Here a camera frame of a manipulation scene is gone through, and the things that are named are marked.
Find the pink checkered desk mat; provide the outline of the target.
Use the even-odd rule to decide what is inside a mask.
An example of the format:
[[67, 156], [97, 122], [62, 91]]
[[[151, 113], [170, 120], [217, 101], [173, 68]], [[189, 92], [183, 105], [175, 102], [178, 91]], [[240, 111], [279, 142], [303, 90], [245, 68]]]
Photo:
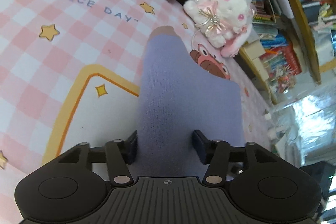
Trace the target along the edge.
[[267, 104], [176, 0], [1, 0], [1, 223], [20, 223], [21, 179], [61, 153], [137, 131], [150, 34], [171, 26], [191, 58], [240, 87], [245, 143], [270, 148]]

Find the pink and purple sweater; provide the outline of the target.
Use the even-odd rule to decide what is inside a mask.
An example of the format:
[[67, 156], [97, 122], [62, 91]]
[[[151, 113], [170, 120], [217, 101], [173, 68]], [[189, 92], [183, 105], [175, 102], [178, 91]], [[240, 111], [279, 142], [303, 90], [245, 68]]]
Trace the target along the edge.
[[193, 131], [235, 147], [245, 145], [240, 87], [201, 68], [171, 26], [147, 42], [138, 102], [138, 151], [133, 177], [205, 174]]

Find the white pink plush bunny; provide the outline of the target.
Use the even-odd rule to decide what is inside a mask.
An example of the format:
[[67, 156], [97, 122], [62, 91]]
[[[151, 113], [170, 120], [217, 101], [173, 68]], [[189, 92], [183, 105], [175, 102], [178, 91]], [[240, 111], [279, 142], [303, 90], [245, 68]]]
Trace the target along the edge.
[[222, 57], [238, 54], [256, 14], [252, 0], [188, 0], [183, 9]]

